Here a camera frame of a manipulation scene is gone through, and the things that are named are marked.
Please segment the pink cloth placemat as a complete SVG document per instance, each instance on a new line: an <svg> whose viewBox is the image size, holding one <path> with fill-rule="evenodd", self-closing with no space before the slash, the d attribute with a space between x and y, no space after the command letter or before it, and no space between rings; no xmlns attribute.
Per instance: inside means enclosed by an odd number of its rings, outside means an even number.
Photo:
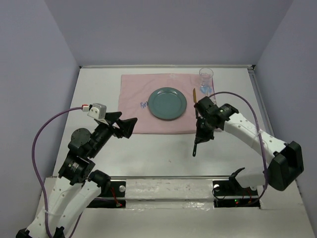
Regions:
<svg viewBox="0 0 317 238"><path fill-rule="evenodd" d="M198 74L127 74L121 76L118 111L122 119L137 118L135 134L192 134L196 131L193 90L197 99L205 96ZM156 118L148 108L148 99L157 89L170 87L179 90L186 98L185 113L168 121Z"/></svg>

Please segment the gold knife green handle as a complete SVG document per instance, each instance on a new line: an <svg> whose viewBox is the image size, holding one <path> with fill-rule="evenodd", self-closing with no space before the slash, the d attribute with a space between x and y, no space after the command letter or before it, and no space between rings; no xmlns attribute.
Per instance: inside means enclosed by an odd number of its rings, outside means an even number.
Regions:
<svg viewBox="0 0 317 238"><path fill-rule="evenodd" d="M197 103L197 95L196 95L196 88L193 89L193 101L194 101L194 106L196 105ZM198 118L199 114L195 108L195 117L196 119Z"/></svg>

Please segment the green ceramic plate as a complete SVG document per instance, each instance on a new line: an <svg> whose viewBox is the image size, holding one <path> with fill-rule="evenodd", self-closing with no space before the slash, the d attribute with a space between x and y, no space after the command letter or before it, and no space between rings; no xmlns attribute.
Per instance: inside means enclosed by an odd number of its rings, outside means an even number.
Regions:
<svg viewBox="0 0 317 238"><path fill-rule="evenodd" d="M150 113L161 120L175 120L186 111L187 100L175 88L163 87L155 90L148 98Z"/></svg>

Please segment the clear drinking glass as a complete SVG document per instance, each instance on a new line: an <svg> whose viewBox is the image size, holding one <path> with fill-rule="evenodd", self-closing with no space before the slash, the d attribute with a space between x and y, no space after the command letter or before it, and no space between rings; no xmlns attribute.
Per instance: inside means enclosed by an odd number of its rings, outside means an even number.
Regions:
<svg viewBox="0 0 317 238"><path fill-rule="evenodd" d="M213 89L212 89L212 81L213 81L213 71L210 68L201 68L199 70L199 75L201 79L200 84L200 91L209 96Z"/></svg>

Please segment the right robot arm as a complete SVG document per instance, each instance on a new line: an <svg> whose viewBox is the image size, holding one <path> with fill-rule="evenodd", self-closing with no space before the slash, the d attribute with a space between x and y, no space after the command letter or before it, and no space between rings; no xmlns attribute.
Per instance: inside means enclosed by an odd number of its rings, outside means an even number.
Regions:
<svg viewBox="0 0 317 238"><path fill-rule="evenodd" d="M220 129L262 156L264 165L259 169L248 171L242 167L230 175L231 193L240 194L246 188L268 185L284 191L304 171L302 148L297 142L286 143L269 135L230 104L218 107L209 97L204 97L194 107L197 122L193 155L198 144L213 140L214 131Z"/></svg>

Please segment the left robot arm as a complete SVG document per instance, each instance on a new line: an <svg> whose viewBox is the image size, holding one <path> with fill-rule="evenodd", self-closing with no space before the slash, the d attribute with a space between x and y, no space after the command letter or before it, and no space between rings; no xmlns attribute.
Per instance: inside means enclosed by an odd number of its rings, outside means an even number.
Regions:
<svg viewBox="0 0 317 238"><path fill-rule="evenodd" d="M111 137L130 138L137 118L120 120L121 112L103 113L96 107L88 115L98 124L94 132L75 130L68 144L69 152L58 171L50 194L43 190L44 206L34 221L17 233L18 238L63 238L73 235L81 214L110 188L110 176L94 170L96 157Z"/></svg>

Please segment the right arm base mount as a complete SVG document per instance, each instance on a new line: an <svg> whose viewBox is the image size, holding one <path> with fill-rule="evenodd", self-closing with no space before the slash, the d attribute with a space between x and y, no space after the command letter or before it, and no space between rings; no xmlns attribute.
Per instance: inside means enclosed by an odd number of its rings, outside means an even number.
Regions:
<svg viewBox="0 0 317 238"><path fill-rule="evenodd" d="M212 182L212 195L214 197L214 208L238 208L257 207L258 191L250 188L232 188L228 180L214 180Z"/></svg>

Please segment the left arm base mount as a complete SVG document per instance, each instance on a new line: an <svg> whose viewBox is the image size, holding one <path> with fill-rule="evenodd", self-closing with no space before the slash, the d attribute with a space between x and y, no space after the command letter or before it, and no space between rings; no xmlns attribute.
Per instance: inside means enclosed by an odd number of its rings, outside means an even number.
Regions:
<svg viewBox="0 0 317 238"><path fill-rule="evenodd" d="M126 207L126 181L114 180L111 181L109 189L102 189L101 194L98 195L90 204L88 208L107 208L107 209L121 209Z"/></svg>

